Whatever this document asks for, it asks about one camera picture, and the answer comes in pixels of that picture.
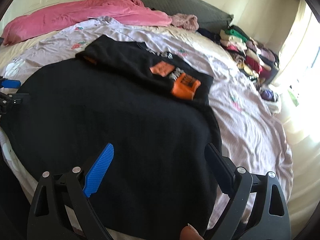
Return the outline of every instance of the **screw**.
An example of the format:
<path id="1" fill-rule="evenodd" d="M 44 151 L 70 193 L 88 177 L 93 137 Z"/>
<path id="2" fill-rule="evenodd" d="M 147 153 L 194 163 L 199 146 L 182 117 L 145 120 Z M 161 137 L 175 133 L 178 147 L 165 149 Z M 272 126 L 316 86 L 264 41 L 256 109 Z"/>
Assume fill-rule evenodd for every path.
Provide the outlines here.
<path id="1" fill-rule="evenodd" d="M 276 177 L 276 174 L 271 171 L 271 172 L 269 172 L 269 176 L 270 176 L 271 178 L 275 178 L 275 177 Z"/>
<path id="2" fill-rule="evenodd" d="M 73 169 L 72 169 L 72 172 L 73 173 L 79 173 L 81 171 L 81 168 L 80 167 L 74 167 Z"/>
<path id="3" fill-rule="evenodd" d="M 245 174 L 245 172 L 246 172 L 244 167 L 239 167 L 237 170 L 241 174 Z"/>
<path id="4" fill-rule="evenodd" d="M 48 171 L 45 171 L 44 173 L 42 173 L 42 177 L 46 178 L 50 175 L 50 173 Z"/>

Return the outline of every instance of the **finger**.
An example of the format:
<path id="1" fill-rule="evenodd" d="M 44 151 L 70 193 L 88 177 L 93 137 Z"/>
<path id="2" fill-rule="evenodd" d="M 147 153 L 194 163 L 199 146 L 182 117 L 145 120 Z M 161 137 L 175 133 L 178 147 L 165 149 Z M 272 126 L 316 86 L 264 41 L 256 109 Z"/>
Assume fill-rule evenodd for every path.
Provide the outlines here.
<path id="1" fill-rule="evenodd" d="M 188 225 L 182 229 L 180 240 L 203 240 L 203 238 L 192 225 Z"/>

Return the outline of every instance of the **orange label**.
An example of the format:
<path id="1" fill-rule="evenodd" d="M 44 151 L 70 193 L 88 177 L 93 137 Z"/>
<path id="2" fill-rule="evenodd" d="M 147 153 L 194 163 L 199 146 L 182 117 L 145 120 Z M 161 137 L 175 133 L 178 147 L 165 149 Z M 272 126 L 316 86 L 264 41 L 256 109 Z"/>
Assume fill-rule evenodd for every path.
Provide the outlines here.
<path id="1" fill-rule="evenodd" d="M 164 61 L 161 61 L 157 65 L 154 65 L 150 68 L 153 74 L 157 74 L 163 77 L 167 76 L 174 69 L 175 67 L 173 65 L 170 65 L 169 63 L 166 63 Z"/>
<path id="2" fill-rule="evenodd" d="M 173 84 L 171 93 L 177 98 L 193 100 L 197 88 L 201 82 L 194 77 L 182 73 Z"/>
<path id="3" fill-rule="evenodd" d="M 85 59 L 85 60 L 87 60 L 87 61 L 89 61 L 90 63 L 92 63 L 92 64 L 97 64 L 97 61 L 96 60 L 94 60 L 93 58 L 90 58 L 90 57 L 87 57 L 87 56 L 83 56 L 83 58 Z"/>

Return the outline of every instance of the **gray headboard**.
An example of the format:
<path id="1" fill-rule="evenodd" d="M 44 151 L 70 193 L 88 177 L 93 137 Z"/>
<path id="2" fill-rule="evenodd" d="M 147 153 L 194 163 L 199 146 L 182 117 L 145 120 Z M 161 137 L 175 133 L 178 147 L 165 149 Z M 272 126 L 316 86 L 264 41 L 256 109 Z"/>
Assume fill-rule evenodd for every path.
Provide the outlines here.
<path id="1" fill-rule="evenodd" d="M 176 13 L 194 14 L 198 17 L 200 28 L 214 33 L 226 29 L 233 19 L 224 11 L 201 0 L 141 0 L 146 7 L 155 8 L 168 15 Z"/>

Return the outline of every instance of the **light pink bedsheet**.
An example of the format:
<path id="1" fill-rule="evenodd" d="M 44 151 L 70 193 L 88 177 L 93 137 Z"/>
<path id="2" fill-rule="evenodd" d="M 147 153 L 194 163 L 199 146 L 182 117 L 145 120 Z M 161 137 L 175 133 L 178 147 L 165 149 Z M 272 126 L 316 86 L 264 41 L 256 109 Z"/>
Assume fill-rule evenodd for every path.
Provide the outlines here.
<path id="1" fill-rule="evenodd" d="M 83 0 L 60 3 L 23 15 L 4 28 L 3 45 L 13 45 L 52 31 L 59 31 L 88 17 L 110 16 L 127 25 L 168 26 L 172 19 L 152 11 L 140 0 Z"/>

